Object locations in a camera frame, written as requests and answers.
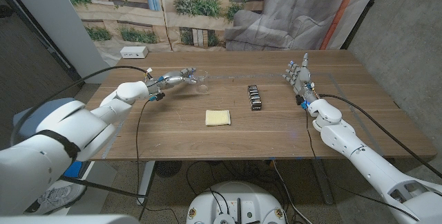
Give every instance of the clear plastic cup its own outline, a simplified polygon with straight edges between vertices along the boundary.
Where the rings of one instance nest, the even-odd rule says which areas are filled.
[[[209,92],[209,73],[207,71],[196,71],[191,76],[192,80],[196,81],[193,85],[196,93]]]

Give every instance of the white robot body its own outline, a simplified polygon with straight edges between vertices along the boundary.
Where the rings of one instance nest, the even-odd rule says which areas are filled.
[[[186,216],[187,224],[246,224],[256,221],[266,224],[285,223],[281,204],[261,187],[241,181],[229,181],[218,183],[210,189],[201,193],[191,203]],[[238,208],[238,199],[240,199],[240,208]]]

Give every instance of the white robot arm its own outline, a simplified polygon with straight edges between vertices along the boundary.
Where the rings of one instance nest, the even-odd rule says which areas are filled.
[[[438,223],[442,217],[442,186],[405,175],[360,140],[342,119],[342,113],[316,94],[307,63],[305,54],[302,68],[291,62],[289,75],[283,76],[294,86],[297,102],[316,117],[313,126],[323,142],[348,158],[386,203],[414,217],[390,208],[399,223]]]
[[[0,216],[22,214],[75,161],[94,156],[115,134],[114,123],[127,118],[135,100],[161,100],[167,89],[190,80],[195,68],[174,71],[147,82],[118,86],[92,111],[79,101],[52,112],[31,138],[0,151]]]

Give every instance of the black cable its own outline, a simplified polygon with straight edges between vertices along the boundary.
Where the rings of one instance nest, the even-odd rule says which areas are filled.
[[[78,185],[83,185],[83,186],[87,186],[87,187],[93,187],[93,188],[96,188],[96,189],[102,189],[102,190],[106,190],[106,191],[109,191],[109,192],[113,192],[113,193],[117,193],[117,194],[122,194],[122,195],[125,195],[125,196],[131,196],[131,197],[136,197],[136,198],[147,198],[147,196],[145,196],[145,195],[126,192],[124,190],[115,189],[113,187],[109,187],[109,186],[105,186],[105,185],[100,185],[100,184],[97,184],[97,183],[92,183],[92,182],[89,182],[87,180],[80,180],[80,179],[76,179],[76,178],[70,178],[70,177],[67,177],[67,176],[60,176],[59,179],[63,180],[63,181],[66,181],[66,182],[75,183],[75,184],[78,184]]]
[[[215,194],[218,194],[218,195],[220,195],[220,196],[222,197],[222,199],[224,200],[224,202],[226,203],[226,206],[227,206],[227,214],[230,214],[229,206],[227,205],[227,200],[226,200],[226,198],[225,198],[222,194],[220,194],[220,193],[218,193],[218,192],[216,192],[216,191],[214,191],[214,190],[211,190],[211,192],[213,192],[213,193],[215,193]]]
[[[137,123],[137,131],[135,133],[135,148],[137,150],[137,188],[140,188],[140,153],[138,151],[138,130],[140,128],[140,121],[141,121],[141,117],[143,116],[143,112],[144,112],[144,108],[147,105],[147,102],[149,102],[150,100],[146,101],[141,109],[141,113],[140,113],[140,117],[138,118],[138,123]],[[140,200],[137,198],[138,203],[143,206],[143,208],[141,209],[140,215],[138,216],[138,221],[141,221],[141,218],[143,217],[143,213],[144,210],[147,209],[148,211],[151,212],[159,212],[159,211],[164,211],[164,210],[170,210],[172,211],[175,220],[177,221],[178,224],[180,224],[180,222],[178,221],[177,215],[175,214],[175,211],[173,211],[173,209],[171,208],[165,208],[165,209],[149,209],[147,207],[147,194],[144,197],[144,202],[141,204]]]
[[[147,209],[148,211],[152,211],[152,212],[159,212],[159,211],[164,211],[164,210],[171,210],[172,213],[173,213],[173,215],[174,215],[174,217],[175,217],[175,220],[177,221],[178,224],[180,224],[180,222],[178,221],[177,215],[175,214],[175,212],[173,211],[173,209],[171,209],[171,208],[165,208],[165,209],[149,209],[149,208],[147,207],[147,200],[145,200],[145,201],[146,201],[146,202],[143,204],[143,209],[142,209],[140,215],[138,216],[138,221],[140,221],[141,218],[143,217],[143,213],[144,213],[144,210],[145,210],[145,209]]]
[[[143,108],[141,109],[140,117],[138,118],[137,131],[135,132],[135,148],[137,150],[137,185],[138,189],[140,188],[140,153],[138,152],[138,129],[140,128],[141,117],[143,116],[144,107],[147,105],[147,102],[144,103]]]
[[[218,207],[220,207],[220,214],[223,214],[222,209],[221,209],[221,205],[220,202],[218,201],[218,199],[215,197],[215,194],[213,193],[212,189],[209,187],[210,192],[212,193],[212,196],[214,197],[214,199],[216,200],[216,203],[218,204]]]
[[[53,99],[55,96],[59,95],[60,93],[63,93],[64,91],[71,89],[72,87],[84,82],[85,80],[94,77],[96,75],[99,75],[100,73],[112,70],[112,69],[116,69],[116,68],[131,68],[131,69],[135,69],[138,71],[141,71],[143,73],[145,73],[146,71],[142,68],[137,68],[134,66],[114,66],[114,67],[110,67],[110,68],[105,68],[105,69],[101,69],[100,71],[97,71],[95,73],[92,73],[86,77],[81,78],[80,80],[77,80],[76,82],[73,82],[71,85],[63,88],[62,90],[54,93],[53,95],[47,97],[46,99],[42,100],[40,103],[38,103],[37,105],[33,106],[31,109],[29,109],[29,111],[27,111],[25,113],[25,115],[23,115],[23,117],[21,117],[21,119],[18,121],[17,125],[14,127],[14,129],[12,130],[11,133],[11,139],[10,139],[10,146],[13,147],[16,143],[17,143],[17,134],[19,133],[21,127],[23,126],[24,122],[38,109],[40,108],[40,106],[43,106],[46,102],[50,101],[51,99]]]
[[[204,161],[196,161],[193,164],[191,164],[186,171],[186,180],[187,180],[187,185],[192,189],[192,192],[197,196],[196,191],[193,189],[191,182],[189,181],[189,169],[192,168],[193,165],[196,165],[199,162],[204,162]]]
[[[311,143],[311,136],[310,136],[310,131],[309,131],[309,114],[308,114],[307,110],[305,110],[305,115],[306,115],[306,119],[307,119],[307,121],[306,121],[306,129],[307,129],[307,133],[309,134],[311,151],[313,152],[313,156],[314,156],[314,158],[315,158],[315,161],[318,163],[319,170],[324,174],[324,176],[326,177],[326,179],[327,179],[329,182],[331,182],[333,185],[337,186],[337,187],[338,187],[339,189],[341,189],[341,190],[344,190],[344,191],[346,191],[346,192],[349,192],[349,193],[351,193],[351,194],[354,194],[354,195],[360,196],[360,197],[365,198],[365,199],[368,199],[368,200],[372,200],[372,201],[374,201],[374,202],[376,202],[376,203],[380,203],[380,204],[382,204],[382,205],[385,205],[385,206],[388,206],[388,207],[394,208],[394,209],[396,209],[396,210],[398,210],[398,211],[400,211],[400,212],[403,212],[404,214],[408,215],[409,217],[413,218],[415,221],[419,221],[418,218],[414,217],[413,215],[411,215],[410,213],[406,212],[406,211],[403,210],[403,209],[400,209],[400,208],[395,207],[395,206],[393,206],[393,205],[390,205],[390,204],[388,204],[388,203],[384,203],[383,201],[376,200],[376,199],[370,198],[370,197],[368,197],[368,196],[364,196],[364,195],[358,194],[358,193],[353,192],[353,191],[351,191],[351,190],[349,190],[349,189],[345,189],[344,187],[339,186],[339,185],[338,185],[337,183],[335,183],[332,179],[330,179],[330,178],[327,176],[327,174],[325,173],[325,171],[323,171],[323,168],[319,165],[319,162],[318,162],[318,159],[317,159],[317,157],[316,157],[315,151],[313,150],[313,144]]]
[[[212,165],[211,164],[209,164],[209,163],[207,163],[208,165],[209,165],[209,167],[210,167],[210,173],[212,174],[212,179],[213,179],[213,181],[215,181],[215,182],[217,182],[217,180],[215,179],[215,176],[213,175],[213,169],[212,169]]]
[[[416,158],[419,162],[421,162],[422,165],[424,165],[425,167],[427,167],[428,169],[433,171],[438,177],[442,178],[441,172],[439,172],[437,169],[435,169],[433,166],[431,166],[429,163],[427,163],[421,157],[419,157],[417,154],[415,154],[412,150],[410,150],[405,144],[403,144],[396,137],[394,137],[390,132],[388,132],[383,126],[381,126],[381,124],[379,124],[377,121],[375,121],[375,119],[372,116],[370,116],[370,114],[368,114],[366,111],[364,111],[362,108],[360,108],[356,104],[350,102],[349,100],[346,100],[346,99],[336,96],[336,95],[320,94],[319,96],[320,97],[333,97],[338,100],[342,100],[342,101],[346,102],[347,104],[352,105],[354,108],[358,109],[359,111],[361,111],[361,113],[363,113],[365,116],[367,116],[367,118],[369,118],[377,127],[379,127],[379,129],[381,129],[385,134],[387,134],[397,144],[399,144],[402,148],[404,148],[404,150],[406,150],[409,154],[411,154],[414,158]]]

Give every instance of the power strip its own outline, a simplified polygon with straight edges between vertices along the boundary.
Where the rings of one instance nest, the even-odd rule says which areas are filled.
[[[123,58],[145,58],[149,52],[145,46],[125,46],[120,53]]]

